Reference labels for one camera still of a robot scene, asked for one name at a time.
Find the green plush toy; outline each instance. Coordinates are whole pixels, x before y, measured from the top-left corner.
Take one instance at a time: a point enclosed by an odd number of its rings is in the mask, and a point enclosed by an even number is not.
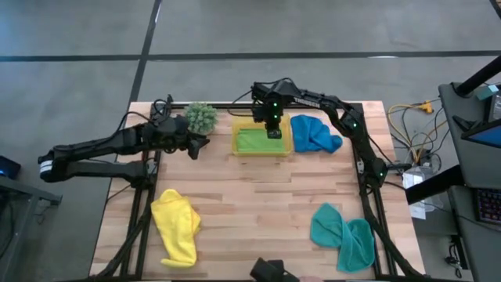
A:
[[[206,103],[191,103],[185,107],[185,117],[189,122],[188,130],[193,133],[201,135],[211,133],[218,123],[217,116],[216,109]]]

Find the electronic device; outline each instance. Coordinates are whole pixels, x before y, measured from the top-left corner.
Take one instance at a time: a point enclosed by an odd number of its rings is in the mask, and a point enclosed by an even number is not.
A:
[[[6,157],[0,156],[0,177],[15,179],[19,174],[21,165]]]
[[[461,139],[501,148],[501,119],[474,127],[464,132]]]
[[[501,190],[473,189],[477,220],[501,226]]]

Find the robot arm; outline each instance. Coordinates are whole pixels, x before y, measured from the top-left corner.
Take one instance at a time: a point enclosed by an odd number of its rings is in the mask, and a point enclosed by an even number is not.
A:
[[[377,157],[370,146],[369,135],[359,121],[363,120],[362,114],[336,96],[310,92],[299,89],[293,82],[280,80],[271,87],[255,82],[252,87],[252,100],[256,105],[252,110],[255,122],[264,122],[268,138],[279,139],[279,123],[283,115],[283,108],[292,102],[323,110],[330,119],[331,124],[341,135],[351,140],[352,146],[358,153],[363,167],[365,186],[379,188],[383,185],[388,171],[388,166]],[[341,118],[337,109],[344,110]]]
[[[38,158],[40,177],[48,183],[67,180],[74,176],[121,177],[133,186],[145,183],[149,172],[144,161],[128,164],[102,164],[86,160],[107,154],[130,155],[149,150],[188,150],[196,160],[201,147],[209,143],[206,136],[188,131],[185,117],[158,116],[146,123],[116,131],[109,137],[71,145],[54,146]]]

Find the wooden table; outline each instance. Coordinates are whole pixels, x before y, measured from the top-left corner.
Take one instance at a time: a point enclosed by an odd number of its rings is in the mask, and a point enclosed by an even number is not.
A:
[[[130,110],[148,115],[151,103],[132,103]],[[382,102],[362,102],[370,135],[386,155],[395,159]],[[308,114],[329,125],[319,110],[287,110],[291,116]],[[309,239],[310,222],[322,203],[341,211],[345,220],[363,218],[351,142],[334,154],[315,152],[288,157],[235,157],[231,152],[231,120],[225,111],[210,135],[211,142],[192,161],[186,152],[163,154],[156,198],[166,189],[187,196],[201,217],[196,235],[197,264],[190,269],[169,269],[160,264],[168,257],[160,234],[151,222],[143,279],[248,280],[258,257],[282,259],[292,274],[323,279],[373,278],[373,269],[359,273],[337,271],[337,249],[320,248]],[[127,125],[143,122],[129,116]],[[120,156],[132,161],[137,156]],[[398,182],[396,176],[387,180]],[[110,194],[127,183],[114,179]],[[404,191],[389,185],[382,190],[391,239],[415,269],[424,273],[420,249]],[[107,205],[90,273],[98,273],[121,246],[127,233],[134,191],[128,189]],[[377,238],[383,273],[386,258]],[[135,265],[135,251],[131,269]]]

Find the concrete floor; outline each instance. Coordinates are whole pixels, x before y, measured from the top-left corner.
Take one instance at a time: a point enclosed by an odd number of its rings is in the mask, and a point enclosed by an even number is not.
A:
[[[4,0],[0,56],[140,54],[153,2]],[[138,100],[171,93],[178,101],[229,101],[253,81],[287,76],[300,87],[342,99],[383,100],[386,108],[417,103],[436,98],[439,84],[462,81],[493,59],[422,57],[421,51],[496,50],[500,27],[488,0],[165,0],[151,54],[416,53],[399,59],[152,61]],[[8,121],[0,123],[0,154],[23,165],[21,182],[63,194],[43,224],[32,224],[20,281],[87,276],[110,181],[80,178],[48,185],[38,178],[36,160],[56,144],[108,136],[127,109],[137,66],[137,61],[0,63],[0,118]],[[407,118],[415,132],[431,116],[409,112]],[[405,151],[397,155],[403,160]],[[457,163],[450,137],[440,155],[442,169]],[[416,228],[427,273],[454,278],[443,262],[447,237],[428,236],[426,224]],[[470,273],[464,271],[463,278],[471,280]]]

